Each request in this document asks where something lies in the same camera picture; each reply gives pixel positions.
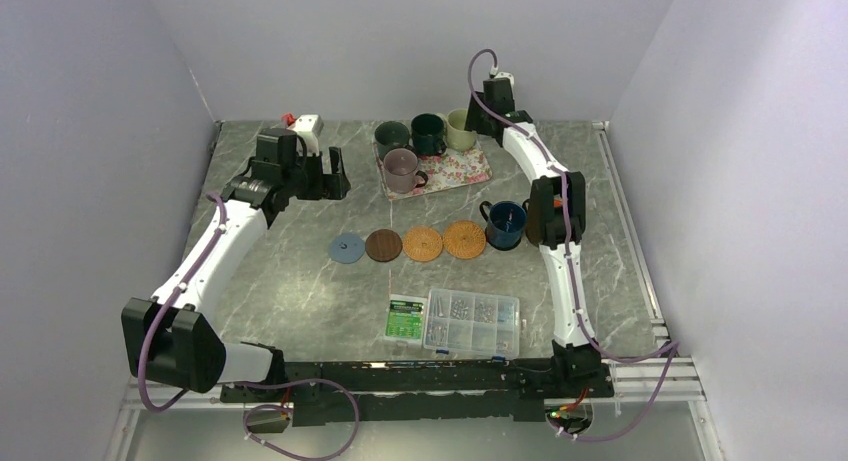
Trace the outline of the cream mug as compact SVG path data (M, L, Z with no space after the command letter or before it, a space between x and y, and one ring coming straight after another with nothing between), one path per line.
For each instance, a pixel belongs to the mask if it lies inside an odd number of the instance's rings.
M441 114L445 122L446 145L449 149L465 152L476 145L477 134L466 130L467 116L468 110L465 108L455 109L448 114Z

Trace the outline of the lilac mug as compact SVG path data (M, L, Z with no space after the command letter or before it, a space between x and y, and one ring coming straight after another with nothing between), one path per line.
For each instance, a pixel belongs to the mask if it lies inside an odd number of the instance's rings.
M396 148L385 155L383 175L388 190L399 194L423 188L429 182L429 175L420 167L418 155L407 148Z

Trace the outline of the blue smiley coaster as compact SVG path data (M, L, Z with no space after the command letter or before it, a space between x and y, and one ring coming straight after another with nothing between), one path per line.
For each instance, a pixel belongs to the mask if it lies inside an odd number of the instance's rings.
M353 264L365 254L365 241L355 233L345 232L330 242L327 252L332 261Z

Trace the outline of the grey mug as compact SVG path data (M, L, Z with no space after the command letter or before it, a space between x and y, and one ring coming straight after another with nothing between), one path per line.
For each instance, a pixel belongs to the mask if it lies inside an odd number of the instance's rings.
M389 152L409 145L410 131L402 122L386 121L375 129L374 141L378 158L383 160Z

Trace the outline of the dark wood coaster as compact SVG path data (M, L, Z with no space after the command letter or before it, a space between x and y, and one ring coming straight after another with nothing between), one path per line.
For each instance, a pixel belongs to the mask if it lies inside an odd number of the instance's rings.
M391 229L379 229L372 232L365 241L365 252L376 262L390 262L403 250L403 242L397 232Z

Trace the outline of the dark green mug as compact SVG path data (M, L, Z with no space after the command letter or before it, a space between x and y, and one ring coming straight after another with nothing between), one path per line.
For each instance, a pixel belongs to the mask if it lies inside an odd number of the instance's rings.
M446 124L444 119L433 113L415 116L410 123L411 140L419 157L442 156L446 146Z

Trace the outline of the navy blue mug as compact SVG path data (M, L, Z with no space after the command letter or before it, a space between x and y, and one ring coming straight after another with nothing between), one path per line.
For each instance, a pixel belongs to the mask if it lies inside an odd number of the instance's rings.
M524 207L512 201L483 201L479 211L486 221L484 232L491 247L509 251L521 243L528 221Z

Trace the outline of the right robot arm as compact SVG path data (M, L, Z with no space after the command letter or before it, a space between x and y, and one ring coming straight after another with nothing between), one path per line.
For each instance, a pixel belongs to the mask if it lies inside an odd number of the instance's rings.
M532 118L515 108L513 84L510 75L495 74L483 81L480 91L473 89L465 129L494 137L530 182L525 233L544 261L554 308L551 382L560 394L574 396L608 376L581 306L585 178L557 161Z

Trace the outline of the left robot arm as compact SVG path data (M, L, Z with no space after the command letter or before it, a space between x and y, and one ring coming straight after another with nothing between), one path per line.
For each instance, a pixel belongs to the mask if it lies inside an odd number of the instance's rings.
M350 188L340 148L321 150L313 133L291 128L260 131L245 171L209 194L215 212L177 270L123 308L131 374L141 384L197 393L247 382L261 400L279 398L288 383L281 350L225 342L210 319L238 266L291 199L342 200Z

